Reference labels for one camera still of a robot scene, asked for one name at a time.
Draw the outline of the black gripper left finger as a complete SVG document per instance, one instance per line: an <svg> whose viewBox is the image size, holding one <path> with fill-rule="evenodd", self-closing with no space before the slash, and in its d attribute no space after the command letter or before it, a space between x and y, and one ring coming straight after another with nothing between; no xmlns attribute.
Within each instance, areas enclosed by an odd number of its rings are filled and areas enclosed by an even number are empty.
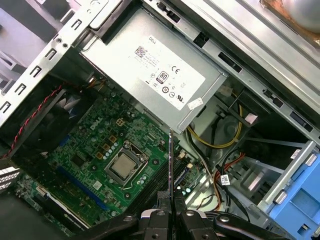
<svg viewBox="0 0 320 240"><path fill-rule="evenodd" d="M168 191L157 193L157 208L140 216L121 214L83 232L85 240L170 240L172 204Z"/></svg>

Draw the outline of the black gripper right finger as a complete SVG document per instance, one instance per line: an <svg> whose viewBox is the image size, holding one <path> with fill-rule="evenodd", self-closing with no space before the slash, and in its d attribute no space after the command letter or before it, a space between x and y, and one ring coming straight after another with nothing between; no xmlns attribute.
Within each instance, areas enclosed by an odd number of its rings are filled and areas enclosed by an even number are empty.
<svg viewBox="0 0 320 240"><path fill-rule="evenodd" d="M209 220L202 211L187 209L181 191L173 194L178 240L285 240L286 237L229 213Z"/></svg>

